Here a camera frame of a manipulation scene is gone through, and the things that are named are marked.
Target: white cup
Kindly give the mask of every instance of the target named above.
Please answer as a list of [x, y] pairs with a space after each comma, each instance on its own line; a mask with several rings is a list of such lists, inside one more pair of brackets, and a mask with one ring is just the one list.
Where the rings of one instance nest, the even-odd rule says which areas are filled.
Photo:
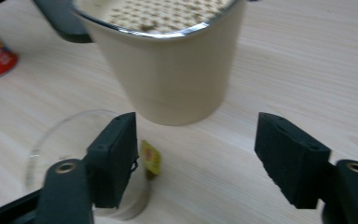
[[225, 98], [245, 0], [208, 21], [170, 33], [143, 33], [108, 21], [115, 0], [74, 0], [136, 112], [162, 125], [204, 119]]

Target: wooden table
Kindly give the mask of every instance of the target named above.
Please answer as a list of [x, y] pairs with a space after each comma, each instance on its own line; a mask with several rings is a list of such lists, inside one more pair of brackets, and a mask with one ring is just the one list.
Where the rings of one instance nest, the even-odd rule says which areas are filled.
[[[214, 114], [182, 127], [138, 116], [163, 161], [148, 206], [128, 223], [321, 223], [323, 203], [296, 210], [255, 155], [260, 111], [332, 148], [332, 163], [358, 160], [358, 1], [263, 0], [245, 14]], [[84, 110], [133, 109], [98, 47], [60, 39], [31, 1], [0, 4], [0, 37], [20, 55], [0, 77], [1, 206], [25, 194], [30, 150], [54, 124]]]

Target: glass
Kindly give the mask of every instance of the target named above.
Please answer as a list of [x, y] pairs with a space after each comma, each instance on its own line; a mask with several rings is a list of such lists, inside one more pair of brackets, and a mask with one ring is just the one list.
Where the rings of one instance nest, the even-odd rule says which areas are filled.
[[[108, 110], [80, 112], [64, 119], [35, 144], [31, 152], [25, 177], [26, 191], [33, 192], [43, 187], [46, 170], [58, 161], [83, 159], [87, 147], [118, 114]], [[150, 191], [145, 168], [139, 167], [132, 173], [118, 209], [94, 208], [94, 215], [114, 219], [130, 219], [143, 211]]]

